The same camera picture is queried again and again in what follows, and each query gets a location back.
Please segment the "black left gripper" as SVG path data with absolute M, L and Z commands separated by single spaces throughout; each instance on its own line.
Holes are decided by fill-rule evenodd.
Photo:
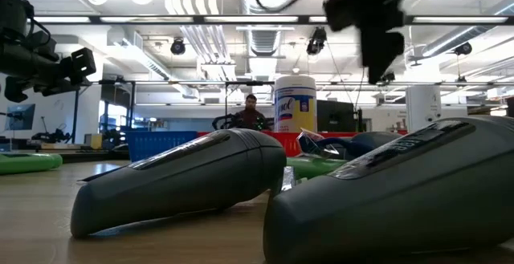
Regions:
M 24 95 L 32 88 L 42 95 L 56 95 L 77 91 L 87 77 L 96 72 L 92 51 L 86 47 L 58 62 L 31 53 L 11 60 L 11 95 Z

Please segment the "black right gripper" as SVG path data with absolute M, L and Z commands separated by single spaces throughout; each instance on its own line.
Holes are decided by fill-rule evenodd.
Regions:
M 334 31 L 355 26 L 361 30 L 361 65 L 368 83 L 376 84 L 390 64 L 404 52 L 404 36 L 386 32 L 405 24 L 403 0 L 326 0 L 323 9 Z

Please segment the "dark disposable razor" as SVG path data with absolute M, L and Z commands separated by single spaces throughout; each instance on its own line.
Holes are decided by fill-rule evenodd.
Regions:
M 343 159 L 340 150 L 352 157 L 359 157 L 373 150 L 372 146 L 340 137 L 323 137 L 321 134 L 303 129 L 296 138 L 300 152 L 305 156 Z
M 292 189 L 295 185 L 295 169 L 292 166 L 284 167 L 282 179 L 279 181 L 279 191 L 282 193 L 284 191 Z

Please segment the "green travel tube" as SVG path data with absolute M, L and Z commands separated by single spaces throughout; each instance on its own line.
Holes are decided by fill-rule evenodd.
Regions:
M 62 164 L 63 158 L 59 154 L 0 153 L 0 175 L 44 172 Z
M 287 158 L 287 166 L 294 169 L 296 179 L 318 177 L 338 169 L 346 160 L 298 156 Z

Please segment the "white pillar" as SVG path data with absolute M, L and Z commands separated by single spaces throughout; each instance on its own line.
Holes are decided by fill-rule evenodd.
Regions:
M 439 86 L 411 86 L 406 89 L 408 127 L 416 129 L 442 115 Z

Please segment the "black box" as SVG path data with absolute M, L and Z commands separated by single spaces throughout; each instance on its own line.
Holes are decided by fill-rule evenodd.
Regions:
M 319 132 L 355 132 L 356 122 L 351 103 L 317 100 L 317 130 Z

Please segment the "yellow box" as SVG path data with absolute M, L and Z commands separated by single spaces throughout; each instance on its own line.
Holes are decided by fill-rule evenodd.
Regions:
M 84 144 L 92 149 L 102 149 L 103 135 L 99 133 L 85 134 Z

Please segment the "computer monitor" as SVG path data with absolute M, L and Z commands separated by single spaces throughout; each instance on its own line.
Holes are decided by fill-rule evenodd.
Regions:
M 18 104 L 7 107 L 6 130 L 31 130 L 35 116 L 35 104 Z

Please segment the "white Lysol wipes canister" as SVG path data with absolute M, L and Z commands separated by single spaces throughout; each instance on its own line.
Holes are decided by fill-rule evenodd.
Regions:
M 287 75 L 275 81 L 275 131 L 317 131 L 316 81 L 306 75 Z

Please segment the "blue plastic basket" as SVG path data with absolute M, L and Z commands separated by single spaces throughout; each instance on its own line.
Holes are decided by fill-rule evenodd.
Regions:
M 135 162 L 194 140 L 197 136 L 195 131 L 127 132 L 126 141 L 130 160 Z

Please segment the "person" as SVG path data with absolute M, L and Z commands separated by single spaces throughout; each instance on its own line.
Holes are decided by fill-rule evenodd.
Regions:
M 252 130 L 268 130 L 270 126 L 264 114 L 256 109 L 257 98 L 250 94 L 245 100 L 245 108 L 237 112 L 236 115 L 236 128 L 247 128 Z

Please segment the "black background workstation frame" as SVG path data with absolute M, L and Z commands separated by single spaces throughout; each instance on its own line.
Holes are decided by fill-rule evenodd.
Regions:
M 188 86 L 223 86 L 225 92 L 227 92 L 228 87 L 230 85 L 244 85 L 250 87 L 258 87 L 258 86 L 273 86 L 275 84 L 274 81 L 258 81 L 258 80 L 249 80 L 249 81 L 194 81 L 194 80 L 168 80 L 168 81 L 136 81 L 136 80 L 124 80 L 124 79 L 102 79 L 99 81 L 91 81 L 89 84 L 82 83 L 80 85 L 80 89 L 75 91 L 74 96 L 74 110 L 73 110 L 73 121 L 72 121 L 72 140 L 71 142 L 74 144 L 76 140 L 76 126 L 78 119 L 78 111 L 79 111 L 79 101 L 80 95 L 93 85 L 120 85 L 120 84 L 128 84 L 131 86 L 131 96 L 129 101 L 129 111 L 133 111 L 133 108 L 136 106 L 136 89 L 138 85 L 163 85 L 163 86 L 172 86 L 173 88 L 180 90 L 182 87 L 186 88 Z

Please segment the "black overhead frame bar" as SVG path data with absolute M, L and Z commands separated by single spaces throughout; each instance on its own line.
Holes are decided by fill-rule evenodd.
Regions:
M 35 20 L 44 25 L 324 25 L 324 16 L 316 15 L 159 15 L 159 16 L 99 16 L 40 15 Z M 514 26 L 514 15 L 510 16 L 421 16 L 407 15 L 408 26 Z

